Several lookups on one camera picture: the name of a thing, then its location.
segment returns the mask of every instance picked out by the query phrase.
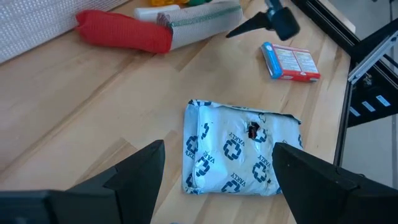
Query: wooden tabletop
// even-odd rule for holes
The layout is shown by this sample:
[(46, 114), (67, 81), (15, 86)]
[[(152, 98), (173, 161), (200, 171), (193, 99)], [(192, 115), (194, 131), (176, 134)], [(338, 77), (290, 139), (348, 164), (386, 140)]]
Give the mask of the wooden tabletop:
[[(244, 16), (265, 10), (241, 0)], [(301, 26), (281, 42), (255, 30), (154, 55), (95, 47), (75, 32), (0, 66), (0, 189), (68, 189), (164, 139), (166, 162), (153, 223), (293, 223), (283, 195), (187, 195), (181, 189), (183, 112), (190, 99), (290, 113), (303, 121), (305, 151), (331, 162), (348, 55), (290, 1)], [(328, 2), (328, 7), (354, 29)], [(131, 15), (144, 0), (115, 11)], [(271, 80), (260, 45), (309, 49), (316, 83)]]

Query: small box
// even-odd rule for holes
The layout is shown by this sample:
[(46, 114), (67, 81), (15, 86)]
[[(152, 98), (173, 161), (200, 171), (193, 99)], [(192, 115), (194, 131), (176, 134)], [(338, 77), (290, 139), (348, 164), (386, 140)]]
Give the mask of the small box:
[(271, 78), (316, 82), (321, 77), (309, 50), (270, 42), (263, 43), (261, 50)]

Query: white mesh fabric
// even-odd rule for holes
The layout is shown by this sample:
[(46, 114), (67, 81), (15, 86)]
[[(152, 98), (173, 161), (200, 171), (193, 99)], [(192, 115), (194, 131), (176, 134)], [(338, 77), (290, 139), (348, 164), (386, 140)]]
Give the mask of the white mesh fabric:
[(0, 0), (0, 63), (77, 25), (84, 9), (108, 11), (127, 0)]
[(242, 15), (239, 2), (221, 1), (161, 12), (158, 14), (157, 23), (172, 29), (171, 49), (176, 49), (234, 29), (239, 25)]

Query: yellow object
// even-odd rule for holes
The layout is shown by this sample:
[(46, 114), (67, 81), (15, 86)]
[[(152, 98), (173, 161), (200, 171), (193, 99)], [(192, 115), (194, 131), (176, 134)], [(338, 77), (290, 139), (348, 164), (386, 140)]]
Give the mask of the yellow object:
[(152, 6), (167, 6), (171, 4), (184, 4), (189, 0), (150, 0)]

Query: red mesh bag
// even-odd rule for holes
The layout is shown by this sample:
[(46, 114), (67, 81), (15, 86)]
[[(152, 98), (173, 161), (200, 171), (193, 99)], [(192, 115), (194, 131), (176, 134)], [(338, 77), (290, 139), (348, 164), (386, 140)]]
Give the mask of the red mesh bag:
[(170, 51), (172, 34), (166, 27), (99, 10), (82, 11), (76, 19), (79, 23), (76, 30), (90, 44), (152, 53)]

